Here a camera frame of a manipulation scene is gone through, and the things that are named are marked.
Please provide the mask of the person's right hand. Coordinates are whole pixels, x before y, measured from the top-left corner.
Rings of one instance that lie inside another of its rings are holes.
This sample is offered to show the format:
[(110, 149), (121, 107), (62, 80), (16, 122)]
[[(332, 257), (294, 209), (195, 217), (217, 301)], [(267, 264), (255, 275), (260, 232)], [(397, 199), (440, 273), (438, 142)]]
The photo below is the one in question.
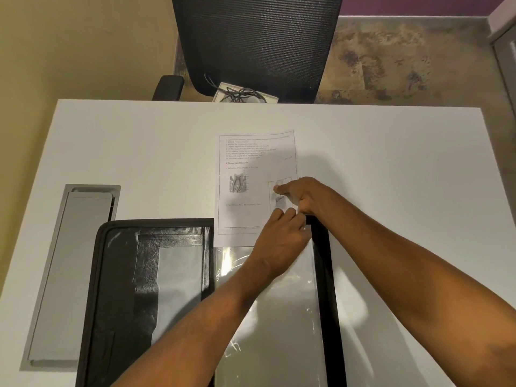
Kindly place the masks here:
[(295, 181), (302, 182), (302, 199), (298, 211), (300, 213), (323, 218), (335, 206), (341, 197), (330, 187), (313, 177), (302, 177)]

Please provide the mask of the person's left hand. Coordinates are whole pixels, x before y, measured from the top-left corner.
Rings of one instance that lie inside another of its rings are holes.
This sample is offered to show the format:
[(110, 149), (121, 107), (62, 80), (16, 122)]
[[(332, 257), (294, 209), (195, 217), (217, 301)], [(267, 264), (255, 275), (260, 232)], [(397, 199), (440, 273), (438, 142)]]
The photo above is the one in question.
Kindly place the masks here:
[(287, 225), (270, 227), (268, 219), (247, 262), (254, 273), (272, 282), (290, 268), (311, 238), (307, 224), (303, 230), (294, 230)]

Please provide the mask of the printed white paper sheet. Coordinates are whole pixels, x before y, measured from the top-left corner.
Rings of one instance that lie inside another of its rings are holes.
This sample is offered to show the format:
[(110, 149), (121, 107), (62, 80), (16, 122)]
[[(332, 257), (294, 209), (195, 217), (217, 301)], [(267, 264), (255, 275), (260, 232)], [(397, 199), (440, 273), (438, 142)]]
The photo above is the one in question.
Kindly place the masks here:
[(252, 247), (276, 208), (294, 207), (274, 192), (298, 178), (294, 131), (218, 138), (214, 247)]

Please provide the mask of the person's right forearm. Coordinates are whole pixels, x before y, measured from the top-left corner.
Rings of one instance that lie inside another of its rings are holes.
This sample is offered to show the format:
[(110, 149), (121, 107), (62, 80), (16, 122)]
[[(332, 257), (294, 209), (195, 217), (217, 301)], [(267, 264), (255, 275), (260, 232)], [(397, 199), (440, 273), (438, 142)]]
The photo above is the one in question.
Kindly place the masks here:
[(516, 309), (325, 185), (313, 213), (456, 387), (516, 387)]

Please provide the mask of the person's left forearm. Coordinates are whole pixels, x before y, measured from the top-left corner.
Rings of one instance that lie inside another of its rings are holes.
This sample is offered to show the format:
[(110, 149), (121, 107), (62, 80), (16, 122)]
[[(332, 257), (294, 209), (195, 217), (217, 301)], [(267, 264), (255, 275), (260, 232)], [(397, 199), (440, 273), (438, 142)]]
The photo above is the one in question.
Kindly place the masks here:
[(296, 257), (252, 254), (132, 364), (112, 387), (208, 387), (237, 328), (270, 283)]

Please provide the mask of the white box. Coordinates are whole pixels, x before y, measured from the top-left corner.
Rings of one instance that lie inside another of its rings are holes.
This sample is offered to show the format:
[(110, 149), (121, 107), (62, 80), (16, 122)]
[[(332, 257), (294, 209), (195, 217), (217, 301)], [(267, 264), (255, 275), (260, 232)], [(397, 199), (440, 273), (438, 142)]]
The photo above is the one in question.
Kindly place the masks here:
[(278, 103), (278, 97), (234, 84), (210, 83), (216, 89), (213, 103)]

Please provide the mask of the clear plastic sleeve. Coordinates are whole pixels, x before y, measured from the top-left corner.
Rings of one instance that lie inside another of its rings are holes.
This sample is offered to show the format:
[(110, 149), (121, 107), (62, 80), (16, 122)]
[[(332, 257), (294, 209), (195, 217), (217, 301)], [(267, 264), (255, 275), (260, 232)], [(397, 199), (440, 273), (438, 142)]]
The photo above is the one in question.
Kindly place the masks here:
[(214, 387), (327, 387), (313, 246), (254, 300)]

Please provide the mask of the black mesh office chair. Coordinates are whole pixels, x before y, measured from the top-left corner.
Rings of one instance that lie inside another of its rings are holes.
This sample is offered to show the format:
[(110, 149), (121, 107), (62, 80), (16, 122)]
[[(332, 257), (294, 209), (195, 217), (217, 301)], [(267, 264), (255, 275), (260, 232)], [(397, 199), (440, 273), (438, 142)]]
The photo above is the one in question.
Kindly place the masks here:
[(171, 0), (188, 77), (315, 102), (343, 0)]

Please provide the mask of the black leather document folder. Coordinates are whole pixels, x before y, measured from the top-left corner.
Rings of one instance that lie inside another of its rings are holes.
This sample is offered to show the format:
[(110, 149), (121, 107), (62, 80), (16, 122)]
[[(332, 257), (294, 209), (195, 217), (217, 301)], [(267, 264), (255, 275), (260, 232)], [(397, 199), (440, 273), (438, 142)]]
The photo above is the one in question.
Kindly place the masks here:
[[(312, 230), (327, 387), (348, 387), (327, 229)], [(230, 277), (249, 248), (215, 248), (213, 218), (103, 224), (96, 235), (76, 387), (109, 387)]]

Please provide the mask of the grey cabinet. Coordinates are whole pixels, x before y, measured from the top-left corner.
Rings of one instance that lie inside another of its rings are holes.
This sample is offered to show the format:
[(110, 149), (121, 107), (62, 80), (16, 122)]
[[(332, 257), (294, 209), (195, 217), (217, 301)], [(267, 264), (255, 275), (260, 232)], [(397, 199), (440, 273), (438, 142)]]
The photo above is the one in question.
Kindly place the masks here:
[(516, 117), (516, 0), (504, 0), (487, 18), (493, 47)]

